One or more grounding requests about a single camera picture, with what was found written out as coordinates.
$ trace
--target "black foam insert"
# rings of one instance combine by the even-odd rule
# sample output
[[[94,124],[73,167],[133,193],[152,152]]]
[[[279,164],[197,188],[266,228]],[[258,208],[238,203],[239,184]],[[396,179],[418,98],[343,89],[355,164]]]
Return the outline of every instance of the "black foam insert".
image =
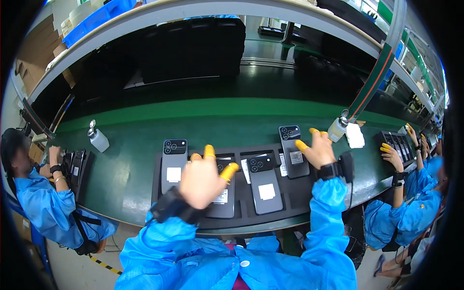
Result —
[[[310,166],[311,174],[308,176],[289,179],[280,174],[281,161],[279,153],[282,153],[282,144],[240,147],[240,148],[215,148],[217,158],[220,156],[233,156],[233,161],[239,165],[239,171],[235,174],[235,215],[232,219],[203,218],[200,221],[200,229],[222,229],[240,226],[251,226],[268,223],[280,219],[287,219],[300,214],[309,213],[309,201],[312,198],[311,190],[316,181],[316,170]],[[203,155],[202,150],[189,150],[189,158],[193,153]],[[277,181],[282,194],[284,209],[274,213],[258,215],[255,210],[251,184],[246,182],[240,160],[261,154],[271,155],[275,160]],[[162,153],[156,154],[155,171],[153,174],[152,203],[161,197],[161,161]]]

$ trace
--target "floor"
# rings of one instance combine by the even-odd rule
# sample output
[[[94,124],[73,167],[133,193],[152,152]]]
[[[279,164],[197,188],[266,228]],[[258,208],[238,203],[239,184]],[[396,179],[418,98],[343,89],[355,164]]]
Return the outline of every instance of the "floor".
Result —
[[[140,228],[123,224],[119,225],[113,236],[120,249],[124,246],[127,238],[137,235]],[[108,239],[106,251],[95,254],[94,257],[114,269],[123,271],[119,261],[119,252],[114,246],[113,240]],[[85,290],[85,289],[113,289],[117,274],[104,268],[91,260],[88,256],[78,256],[75,251],[60,248],[55,242],[47,240],[47,250],[50,265],[55,278],[56,285],[60,290]],[[386,290],[391,279],[387,277],[373,277],[374,268],[377,264],[381,250],[366,250],[363,261],[356,272],[358,279],[358,290]],[[387,259],[392,259],[395,253],[385,253]]]

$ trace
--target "blue plastic bin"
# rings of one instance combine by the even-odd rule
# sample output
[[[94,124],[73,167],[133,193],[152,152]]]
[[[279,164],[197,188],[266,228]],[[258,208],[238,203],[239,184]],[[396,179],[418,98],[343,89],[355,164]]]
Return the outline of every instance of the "blue plastic bin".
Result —
[[[63,39],[63,42],[70,48],[79,39],[106,21],[131,10],[136,3],[137,0],[112,0],[106,3],[74,27]]]

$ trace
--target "white dispenser bottle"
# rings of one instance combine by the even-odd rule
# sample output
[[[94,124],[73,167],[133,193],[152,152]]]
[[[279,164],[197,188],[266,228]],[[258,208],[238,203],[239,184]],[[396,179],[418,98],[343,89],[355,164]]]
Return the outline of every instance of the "white dispenser bottle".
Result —
[[[327,130],[327,133],[329,134],[329,139],[331,139],[333,142],[337,142],[338,140],[340,140],[340,138],[347,132],[347,116],[348,110],[345,109],[342,111],[342,116],[336,118],[332,125],[330,125],[330,128]]]
[[[95,120],[90,122],[90,129],[87,132],[87,136],[90,138],[90,143],[98,149],[98,151],[102,152],[105,151],[109,146],[110,142],[108,142],[108,138],[103,135],[100,130],[95,129]]]

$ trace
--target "sandal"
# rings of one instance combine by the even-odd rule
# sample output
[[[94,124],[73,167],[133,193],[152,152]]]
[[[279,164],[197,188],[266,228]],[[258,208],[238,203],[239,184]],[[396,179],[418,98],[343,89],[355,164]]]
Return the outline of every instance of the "sandal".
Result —
[[[385,263],[385,256],[381,254],[379,257],[379,261],[377,262],[377,270],[375,270],[374,272],[374,277],[376,277],[378,272],[382,272],[383,263]]]

